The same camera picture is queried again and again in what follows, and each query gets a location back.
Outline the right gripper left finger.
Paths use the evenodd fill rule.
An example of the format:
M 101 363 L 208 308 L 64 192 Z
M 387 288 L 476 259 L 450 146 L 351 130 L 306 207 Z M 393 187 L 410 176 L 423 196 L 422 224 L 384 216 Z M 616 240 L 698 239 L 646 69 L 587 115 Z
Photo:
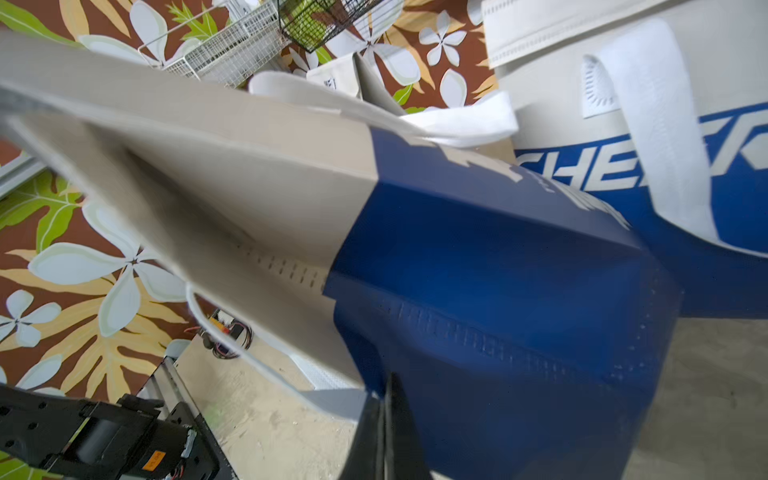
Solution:
M 338 480 L 383 480 L 385 446 L 384 401 L 369 396 Z

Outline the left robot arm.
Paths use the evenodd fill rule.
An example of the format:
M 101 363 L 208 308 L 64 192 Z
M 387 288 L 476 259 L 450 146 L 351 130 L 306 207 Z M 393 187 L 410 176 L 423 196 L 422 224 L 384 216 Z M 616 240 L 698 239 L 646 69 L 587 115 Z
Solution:
M 116 403 L 1 388 L 1 450 L 66 479 L 231 479 L 189 403 L 126 394 Z

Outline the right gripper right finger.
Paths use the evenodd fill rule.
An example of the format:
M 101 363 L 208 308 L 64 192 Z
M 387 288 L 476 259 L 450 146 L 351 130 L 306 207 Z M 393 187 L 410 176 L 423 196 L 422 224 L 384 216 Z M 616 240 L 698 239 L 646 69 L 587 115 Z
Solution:
M 383 438 L 385 479 L 433 479 L 402 381 L 395 373 L 386 385 Z

